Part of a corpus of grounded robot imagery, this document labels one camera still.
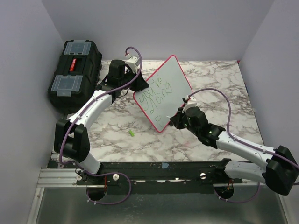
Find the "pink-framed whiteboard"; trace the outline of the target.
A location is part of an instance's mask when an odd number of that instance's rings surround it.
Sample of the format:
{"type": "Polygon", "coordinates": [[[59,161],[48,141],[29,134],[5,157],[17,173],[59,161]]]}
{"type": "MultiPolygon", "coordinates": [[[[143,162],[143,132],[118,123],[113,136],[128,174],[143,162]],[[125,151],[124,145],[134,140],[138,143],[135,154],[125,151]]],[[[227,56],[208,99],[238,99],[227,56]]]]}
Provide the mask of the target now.
{"type": "Polygon", "coordinates": [[[133,98],[141,111],[159,133],[168,126],[183,105],[183,98],[192,93],[192,87],[175,55],[171,55],[147,78],[149,88],[135,92],[133,98]]]}

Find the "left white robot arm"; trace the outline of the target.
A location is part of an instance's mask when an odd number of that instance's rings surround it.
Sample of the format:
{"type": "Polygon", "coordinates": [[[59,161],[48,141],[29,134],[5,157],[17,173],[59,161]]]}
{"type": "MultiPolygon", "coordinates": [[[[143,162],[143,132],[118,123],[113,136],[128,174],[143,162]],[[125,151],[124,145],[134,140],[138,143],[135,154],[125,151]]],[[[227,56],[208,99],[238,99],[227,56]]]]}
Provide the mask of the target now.
{"type": "Polygon", "coordinates": [[[88,180],[93,184],[103,181],[103,165],[90,152],[88,130],[120,96],[122,90],[139,92],[148,88],[141,67],[142,60],[138,56],[129,56],[126,61],[112,60],[108,74],[98,84],[91,98],[69,119],[60,119],[56,123],[54,151],[59,154],[59,160],[69,158],[71,163],[87,173],[88,180]]]}

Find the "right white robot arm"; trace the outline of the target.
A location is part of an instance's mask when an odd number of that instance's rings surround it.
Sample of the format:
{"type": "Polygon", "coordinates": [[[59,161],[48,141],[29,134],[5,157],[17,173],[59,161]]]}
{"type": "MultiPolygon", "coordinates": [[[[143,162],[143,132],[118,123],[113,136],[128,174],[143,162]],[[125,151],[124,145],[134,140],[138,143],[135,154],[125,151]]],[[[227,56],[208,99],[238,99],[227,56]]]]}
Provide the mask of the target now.
{"type": "Polygon", "coordinates": [[[229,161],[225,167],[216,169],[215,178],[221,183],[229,179],[248,179],[261,182],[275,193],[286,196],[299,176],[299,166],[288,148],[266,147],[229,136],[223,127],[209,123],[197,106],[187,110],[180,107],[170,118],[170,125],[187,129],[203,145],[231,152],[249,161],[229,161]]]}

